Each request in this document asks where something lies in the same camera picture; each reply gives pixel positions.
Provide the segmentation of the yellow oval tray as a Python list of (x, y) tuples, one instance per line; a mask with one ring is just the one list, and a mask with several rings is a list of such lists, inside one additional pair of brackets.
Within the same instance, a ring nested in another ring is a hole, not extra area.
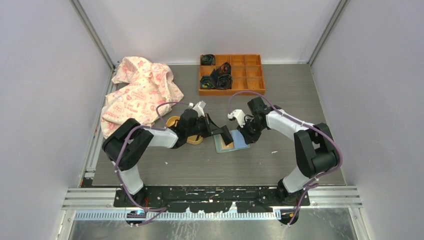
[[(170, 127), (176, 127), (178, 124), (178, 121), (180, 120), (179, 116), (171, 116), (167, 121), (166, 125), (168, 128)], [(192, 135), (187, 138), (186, 143), (191, 145), (199, 145), (203, 142), (204, 138), (200, 135)]]

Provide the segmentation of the light green card holder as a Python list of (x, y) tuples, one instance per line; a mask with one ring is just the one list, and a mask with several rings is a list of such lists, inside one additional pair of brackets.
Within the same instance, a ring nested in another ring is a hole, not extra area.
[(233, 138), (234, 148), (232, 150), (227, 150), (227, 151), (221, 151), (221, 152), (216, 151), (217, 153), (232, 152), (232, 151), (250, 148), (249, 144), (245, 144), (245, 141), (244, 141), (242, 135), (238, 132), (238, 130), (231, 130), (230, 133), (231, 133), (232, 138)]

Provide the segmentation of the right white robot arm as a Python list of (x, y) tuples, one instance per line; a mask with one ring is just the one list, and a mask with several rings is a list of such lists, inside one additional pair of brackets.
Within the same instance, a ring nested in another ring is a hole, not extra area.
[(318, 177), (340, 167), (342, 155), (325, 123), (301, 121), (260, 96), (250, 100), (247, 106), (250, 114), (235, 109), (227, 115), (229, 120), (237, 122), (237, 130), (247, 145), (256, 143), (263, 130), (277, 131), (294, 142), (296, 166), (279, 180), (276, 188), (281, 204), (291, 205), (297, 193), (310, 188)]

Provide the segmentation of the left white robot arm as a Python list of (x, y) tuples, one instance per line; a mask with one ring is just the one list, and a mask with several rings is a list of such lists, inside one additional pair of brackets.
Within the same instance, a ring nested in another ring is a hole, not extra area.
[(129, 118), (103, 142), (102, 150), (127, 191), (126, 200), (138, 207), (146, 200), (138, 162), (147, 148), (177, 149), (191, 136), (208, 138), (215, 135), (220, 135), (226, 145), (233, 143), (227, 126), (218, 127), (208, 113), (199, 114), (194, 109), (186, 109), (177, 123), (167, 128), (141, 125), (134, 118)]

